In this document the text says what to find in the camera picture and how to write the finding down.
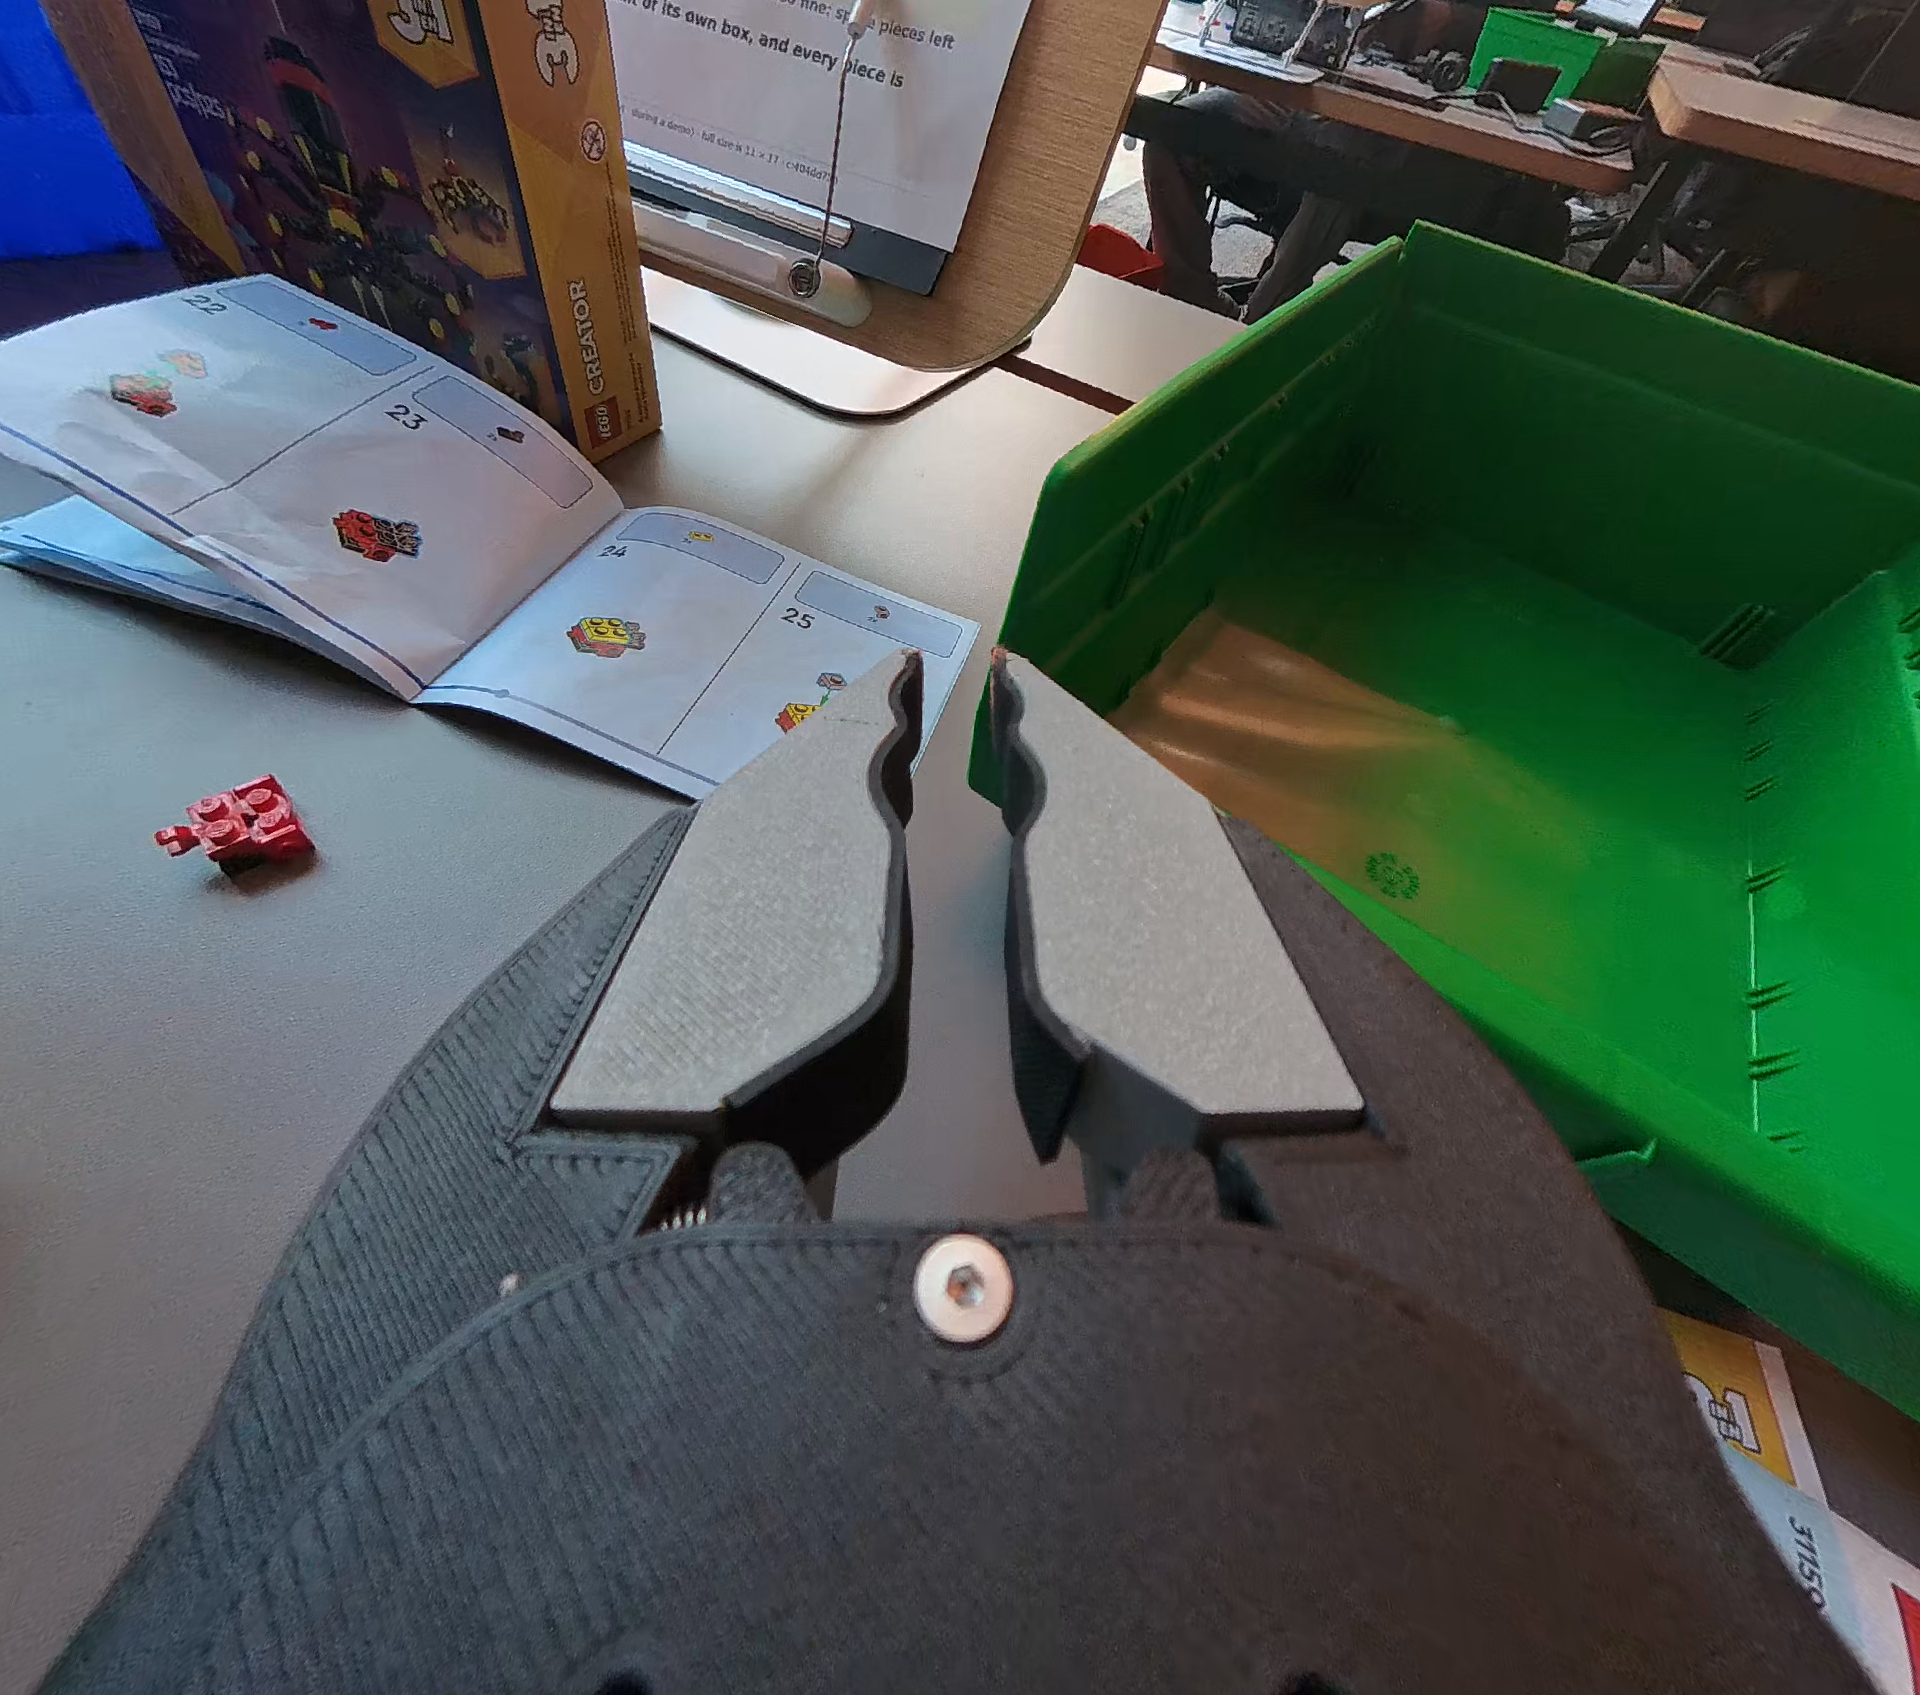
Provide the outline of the green plastic bin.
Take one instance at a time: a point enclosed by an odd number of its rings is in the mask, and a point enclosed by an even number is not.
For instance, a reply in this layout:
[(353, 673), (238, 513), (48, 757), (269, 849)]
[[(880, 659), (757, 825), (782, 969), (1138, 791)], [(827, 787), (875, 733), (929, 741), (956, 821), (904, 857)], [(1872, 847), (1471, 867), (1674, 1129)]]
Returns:
[(1420, 225), (1060, 459), (999, 643), (1914, 1416), (1916, 539), (1914, 383)]

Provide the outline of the wooden board stand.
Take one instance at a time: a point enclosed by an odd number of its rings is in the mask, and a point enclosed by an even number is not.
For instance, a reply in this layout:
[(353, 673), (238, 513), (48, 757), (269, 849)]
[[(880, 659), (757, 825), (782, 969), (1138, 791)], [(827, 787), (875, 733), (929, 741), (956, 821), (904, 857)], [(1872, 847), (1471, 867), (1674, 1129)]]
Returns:
[(805, 385), (792, 353), (949, 379), (1021, 347), (1073, 273), (1164, 1), (1033, 0), (958, 245), (929, 295), (828, 263), (837, 303), (821, 315), (791, 291), (800, 249), (661, 207), (629, 169), (640, 259), (674, 277), (647, 285), (654, 329), (839, 411), (893, 411), (908, 391)]

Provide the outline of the clear acrylic device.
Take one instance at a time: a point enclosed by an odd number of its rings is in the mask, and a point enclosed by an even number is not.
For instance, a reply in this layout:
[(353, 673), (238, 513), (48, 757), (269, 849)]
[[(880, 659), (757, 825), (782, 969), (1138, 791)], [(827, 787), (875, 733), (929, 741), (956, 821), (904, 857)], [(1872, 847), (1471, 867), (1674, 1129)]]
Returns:
[(1330, 73), (1353, 51), (1363, 15), (1337, 0), (1211, 0), (1196, 45), (1259, 73)]

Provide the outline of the wooden desk with chairs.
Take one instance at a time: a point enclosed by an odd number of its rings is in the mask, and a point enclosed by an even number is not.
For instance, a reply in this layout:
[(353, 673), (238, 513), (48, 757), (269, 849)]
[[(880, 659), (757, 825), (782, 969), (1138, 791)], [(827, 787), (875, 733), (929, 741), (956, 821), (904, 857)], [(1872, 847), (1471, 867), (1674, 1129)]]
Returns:
[(1646, 101), (1674, 145), (1918, 201), (1918, 123), (1665, 57)]

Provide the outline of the small green bin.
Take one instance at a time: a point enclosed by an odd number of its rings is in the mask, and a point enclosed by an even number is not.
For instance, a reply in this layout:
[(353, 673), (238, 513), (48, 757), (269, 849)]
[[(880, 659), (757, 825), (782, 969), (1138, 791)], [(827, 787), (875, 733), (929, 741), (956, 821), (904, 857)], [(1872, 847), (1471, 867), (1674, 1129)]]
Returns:
[(1576, 27), (1541, 11), (1493, 7), (1476, 39), (1467, 87), (1480, 89), (1499, 61), (1554, 67), (1549, 99), (1636, 109), (1667, 45), (1605, 27)]

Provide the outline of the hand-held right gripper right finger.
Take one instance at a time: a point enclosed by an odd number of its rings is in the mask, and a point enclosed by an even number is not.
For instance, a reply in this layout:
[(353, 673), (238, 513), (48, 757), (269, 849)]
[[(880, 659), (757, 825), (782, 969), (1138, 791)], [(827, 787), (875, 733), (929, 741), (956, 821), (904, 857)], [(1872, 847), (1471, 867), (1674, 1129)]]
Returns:
[(1363, 1089), (1213, 801), (1016, 651), (988, 723), (1033, 1150), (1124, 1178), (1157, 1148), (1357, 1131)]

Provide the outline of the blue plastic bin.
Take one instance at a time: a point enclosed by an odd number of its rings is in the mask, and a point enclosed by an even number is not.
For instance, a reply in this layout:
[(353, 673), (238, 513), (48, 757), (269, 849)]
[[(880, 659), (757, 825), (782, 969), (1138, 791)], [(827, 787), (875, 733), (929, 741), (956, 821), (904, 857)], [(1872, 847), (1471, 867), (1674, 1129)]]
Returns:
[(39, 0), (2, 0), (5, 261), (158, 245), (152, 213)]

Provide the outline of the yellow white booklet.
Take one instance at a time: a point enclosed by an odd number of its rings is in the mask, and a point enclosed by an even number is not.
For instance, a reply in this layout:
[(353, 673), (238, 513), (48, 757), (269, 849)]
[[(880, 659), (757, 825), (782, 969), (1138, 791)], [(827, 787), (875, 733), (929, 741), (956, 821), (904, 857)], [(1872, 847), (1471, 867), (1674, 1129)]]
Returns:
[(1918, 1564), (1836, 1512), (1778, 1346), (1662, 1308), (1709, 1432), (1792, 1580), (1885, 1692), (1918, 1688)]

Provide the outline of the black office chair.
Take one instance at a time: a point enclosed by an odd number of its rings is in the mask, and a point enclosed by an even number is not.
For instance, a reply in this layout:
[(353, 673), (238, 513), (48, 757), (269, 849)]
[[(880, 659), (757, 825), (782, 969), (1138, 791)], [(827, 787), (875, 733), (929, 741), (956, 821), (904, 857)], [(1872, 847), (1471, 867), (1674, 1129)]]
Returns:
[(1716, 0), (1696, 43), (1761, 81), (1848, 99), (1916, 0)]

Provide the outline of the open lego instruction booklet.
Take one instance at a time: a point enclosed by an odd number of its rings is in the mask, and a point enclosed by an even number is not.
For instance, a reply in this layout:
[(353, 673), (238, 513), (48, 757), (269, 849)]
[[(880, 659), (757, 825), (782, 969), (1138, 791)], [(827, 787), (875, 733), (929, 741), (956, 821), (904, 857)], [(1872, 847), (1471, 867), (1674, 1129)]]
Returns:
[(901, 651), (979, 627), (684, 507), (627, 507), (505, 391), (247, 275), (5, 339), (5, 559), (276, 633), (704, 797)]

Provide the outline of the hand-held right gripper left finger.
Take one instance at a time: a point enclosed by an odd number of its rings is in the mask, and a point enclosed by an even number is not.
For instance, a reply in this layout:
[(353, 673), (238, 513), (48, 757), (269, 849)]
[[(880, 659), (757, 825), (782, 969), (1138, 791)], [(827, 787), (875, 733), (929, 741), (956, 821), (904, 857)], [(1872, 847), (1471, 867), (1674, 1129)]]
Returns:
[(691, 817), (559, 1071), (565, 1129), (764, 1140), (805, 1178), (906, 1077), (921, 653), (895, 651)]

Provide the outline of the wooden desk with devices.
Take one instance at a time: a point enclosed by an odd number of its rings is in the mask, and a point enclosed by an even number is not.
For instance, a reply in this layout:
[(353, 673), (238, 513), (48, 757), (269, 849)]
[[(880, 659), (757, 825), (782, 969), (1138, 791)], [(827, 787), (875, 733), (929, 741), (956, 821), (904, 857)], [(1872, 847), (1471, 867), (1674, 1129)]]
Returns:
[(1373, 135), (1429, 147), (1487, 169), (1523, 173), (1591, 195), (1617, 195), (1636, 181), (1629, 151), (1587, 153), (1549, 129), (1523, 127), (1475, 101), (1422, 99), (1405, 77), (1322, 75), (1288, 79), (1221, 61), (1164, 27), (1144, 65), (1183, 81), (1229, 87), (1293, 113), (1310, 113)]

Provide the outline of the yellow purple lego set box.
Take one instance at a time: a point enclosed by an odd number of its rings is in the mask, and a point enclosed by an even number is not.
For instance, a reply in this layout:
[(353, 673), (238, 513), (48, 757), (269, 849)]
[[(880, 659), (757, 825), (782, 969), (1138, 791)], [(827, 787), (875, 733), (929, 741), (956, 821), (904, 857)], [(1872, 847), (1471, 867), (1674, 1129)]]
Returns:
[(606, 0), (40, 0), (191, 281), (281, 277), (608, 459), (661, 429)]

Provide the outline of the red lego assembly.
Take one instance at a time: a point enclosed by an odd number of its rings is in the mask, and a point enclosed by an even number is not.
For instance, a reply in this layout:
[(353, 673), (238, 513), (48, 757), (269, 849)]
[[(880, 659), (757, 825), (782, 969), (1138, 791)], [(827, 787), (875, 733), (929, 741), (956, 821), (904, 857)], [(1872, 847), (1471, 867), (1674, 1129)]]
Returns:
[(200, 851), (229, 879), (318, 857), (306, 821), (275, 773), (198, 797), (180, 821), (156, 829), (154, 843), (171, 857)]

